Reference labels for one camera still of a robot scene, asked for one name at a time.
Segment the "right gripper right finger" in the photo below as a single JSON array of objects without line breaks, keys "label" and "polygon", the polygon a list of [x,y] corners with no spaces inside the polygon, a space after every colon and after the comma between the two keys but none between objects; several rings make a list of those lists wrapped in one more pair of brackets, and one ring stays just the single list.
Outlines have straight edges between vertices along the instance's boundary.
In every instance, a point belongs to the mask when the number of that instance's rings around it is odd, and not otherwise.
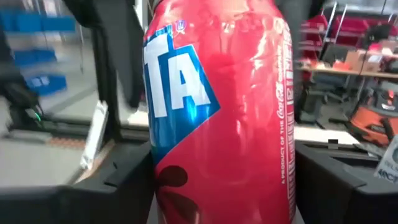
[{"label": "right gripper right finger", "polygon": [[353,145],[296,141],[296,203],[305,223],[397,224],[397,185]]}]

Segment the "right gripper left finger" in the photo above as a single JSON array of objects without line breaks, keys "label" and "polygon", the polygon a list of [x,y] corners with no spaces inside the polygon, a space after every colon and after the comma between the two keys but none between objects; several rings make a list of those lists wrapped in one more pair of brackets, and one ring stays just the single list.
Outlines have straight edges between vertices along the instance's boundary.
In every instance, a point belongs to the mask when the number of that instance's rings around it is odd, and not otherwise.
[{"label": "right gripper left finger", "polygon": [[154,189],[150,143],[117,144],[76,184],[2,188],[1,223],[146,223]]}]

